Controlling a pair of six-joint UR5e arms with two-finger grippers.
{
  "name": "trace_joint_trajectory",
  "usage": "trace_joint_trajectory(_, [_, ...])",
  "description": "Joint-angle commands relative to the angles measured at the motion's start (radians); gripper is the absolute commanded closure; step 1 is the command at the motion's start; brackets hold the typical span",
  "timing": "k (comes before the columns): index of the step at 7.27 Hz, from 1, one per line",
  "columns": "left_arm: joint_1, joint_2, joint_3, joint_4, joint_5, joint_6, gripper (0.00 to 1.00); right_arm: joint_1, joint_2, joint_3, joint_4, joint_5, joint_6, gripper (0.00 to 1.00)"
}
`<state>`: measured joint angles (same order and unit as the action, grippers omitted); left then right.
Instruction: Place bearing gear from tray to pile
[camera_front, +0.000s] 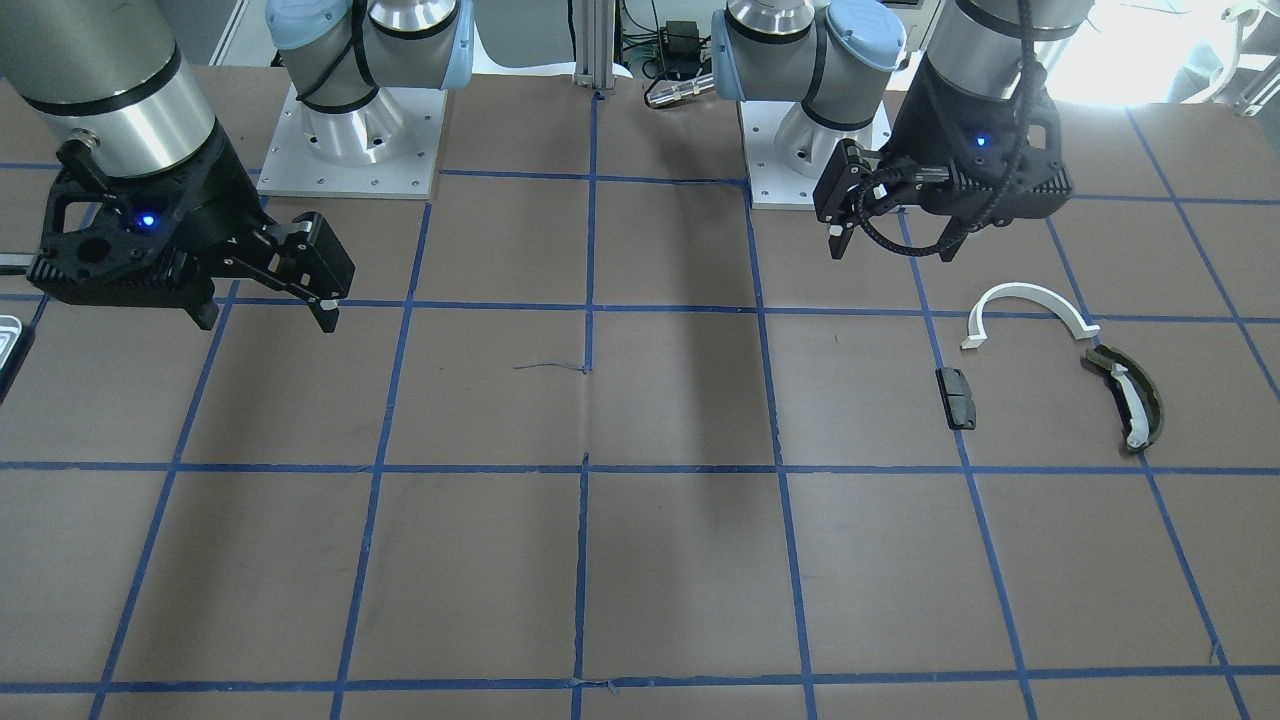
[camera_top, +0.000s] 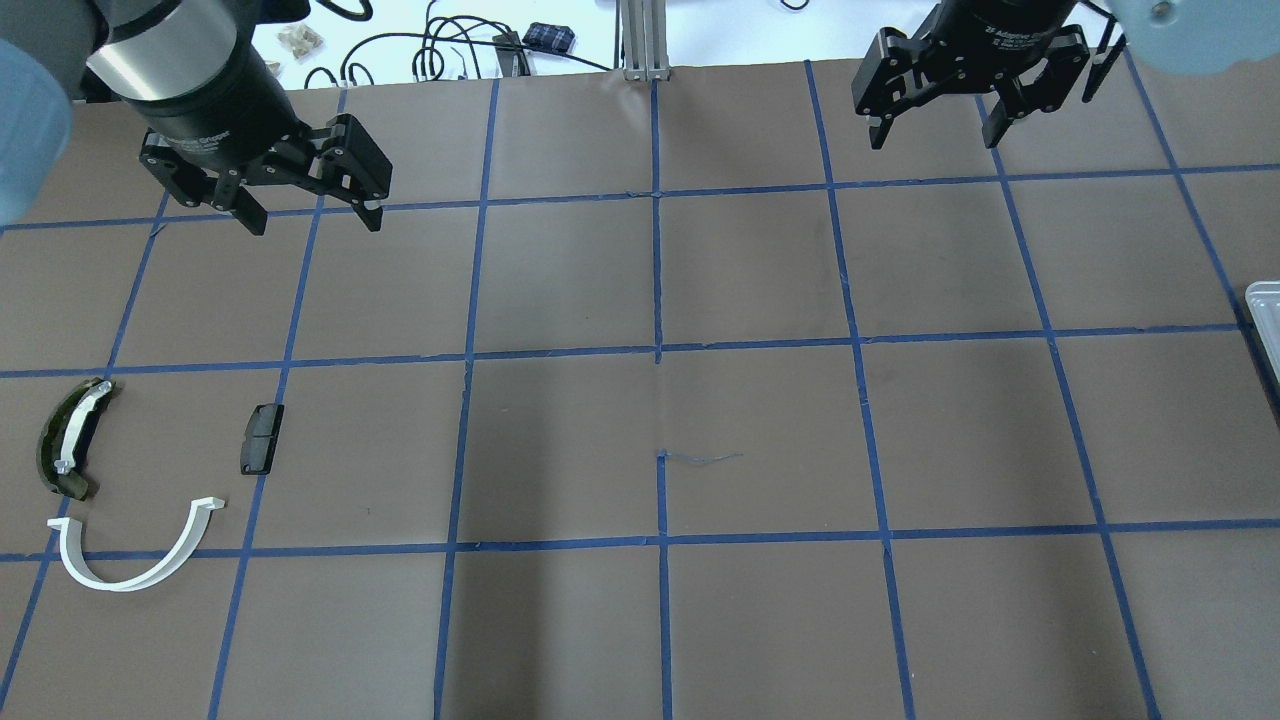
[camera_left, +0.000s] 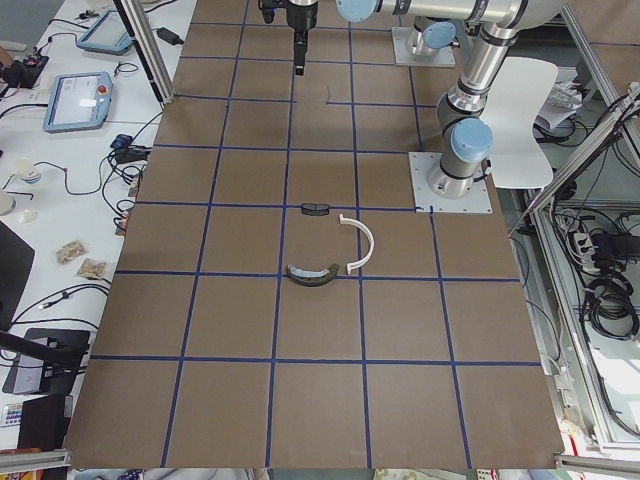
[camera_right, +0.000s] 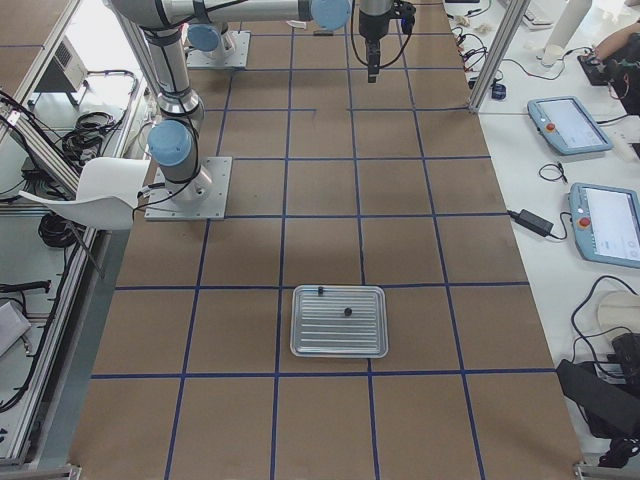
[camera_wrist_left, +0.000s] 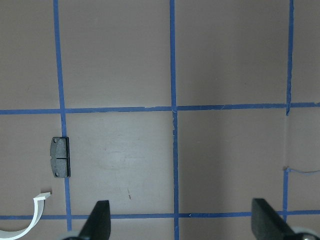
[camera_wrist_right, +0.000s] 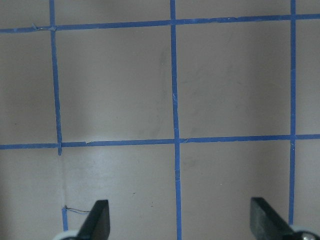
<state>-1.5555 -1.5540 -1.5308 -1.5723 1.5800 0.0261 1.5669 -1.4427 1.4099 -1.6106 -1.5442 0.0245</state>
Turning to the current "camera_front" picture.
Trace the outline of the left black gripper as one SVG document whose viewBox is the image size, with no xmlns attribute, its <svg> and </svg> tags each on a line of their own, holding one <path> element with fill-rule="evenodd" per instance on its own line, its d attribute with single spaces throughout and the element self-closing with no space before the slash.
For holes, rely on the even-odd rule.
<svg viewBox="0 0 1280 720">
<path fill-rule="evenodd" d="M 959 88 L 923 60 L 879 165 L 872 170 L 855 140 L 840 140 L 815 184 L 815 217 L 828 225 L 829 256 L 844 258 L 859 225 L 891 252 L 950 263 L 969 236 L 988 225 L 1044 219 L 1062 208 L 1073 181 L 1046 76 L 1033 60 L 1029 79 L 1018 81 L 1010 97 L 986 97 Z M 948 224 L 932 245 L 896 243 L 872 220 L 900 206 L 947 217 Z"/>
</svg>

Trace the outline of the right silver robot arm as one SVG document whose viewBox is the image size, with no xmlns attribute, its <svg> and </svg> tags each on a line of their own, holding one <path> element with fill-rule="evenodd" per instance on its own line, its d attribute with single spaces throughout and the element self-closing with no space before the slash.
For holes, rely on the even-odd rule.
<svg viewBox="0 0 1280 720">
<path fill-rule="evenodd" d="M 300 147 L 323 177 L 422 160 L 396 91 L 465 87 L 471 1 L 270 1 Z M 215 279 L 303 301 L 332 333 L 355 263 L 316 211 L 273 219 L 152 1 L 5 1 L 3 73 L 58 141 L 38 249 L 18 272 L 69 305 L 180 309 L 202 329 Z"/>
</svg>

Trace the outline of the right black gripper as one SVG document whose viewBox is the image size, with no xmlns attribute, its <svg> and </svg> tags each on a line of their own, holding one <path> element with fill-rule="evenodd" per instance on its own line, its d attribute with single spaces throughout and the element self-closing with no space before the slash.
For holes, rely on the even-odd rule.
<svg viewBox="0 0 1280 720">
<path fill-rule="evenodd" d="M 353 260 L 317 211 L 273 224 L 224 129 L 145 177 L 109 176 L 84 135 L 58 160 L 26 270 L 36 288 L 70 305 L 180 309 L 209 331 L 214 279 L 248 278 L 302 299 L 321 332 L 337 331 Z"/>
</svg>

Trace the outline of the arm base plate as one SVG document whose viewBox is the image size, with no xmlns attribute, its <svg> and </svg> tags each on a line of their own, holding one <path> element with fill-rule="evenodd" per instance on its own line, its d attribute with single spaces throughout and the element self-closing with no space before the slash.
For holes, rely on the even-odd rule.
<svg viewBox="0 0 1280 720">
<path fill-rule="evenodd" d="M 328 114 L 288 91 L 257 191 L 270 197 L 426 201 L 448 97 L 434 88 L 380 88 L 364 108 Z"/>
<path fill-rule="evenodd" d="M 890 138 L 890 118 L 879 104 L 868 126 L 852 132 L 815 123 L 800 102 L 739 104 L 751 205 L 763 210 L 814 211 L 813 196 L 842 138 L 876 154 Z"/>
</svg>

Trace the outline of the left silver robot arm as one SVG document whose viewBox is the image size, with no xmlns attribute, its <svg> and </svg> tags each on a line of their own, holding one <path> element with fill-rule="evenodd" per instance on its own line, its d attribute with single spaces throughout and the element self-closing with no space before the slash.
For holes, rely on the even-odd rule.
<svg viewBox="0 0 1280 720">
<path fill-rule="evenodd" d="M 945 1 L 888 138 L 863 138 L 908 49 L 878 1 L 728 1 L 716 92 L 790 102 L 781 147 L 815 179 L 829 255 L 856 231 L 893 254 L 952 261 L 987 227 L 1053 215 L 1073 196 L 1048 68 L 1088 1 Z"/>
</svg>

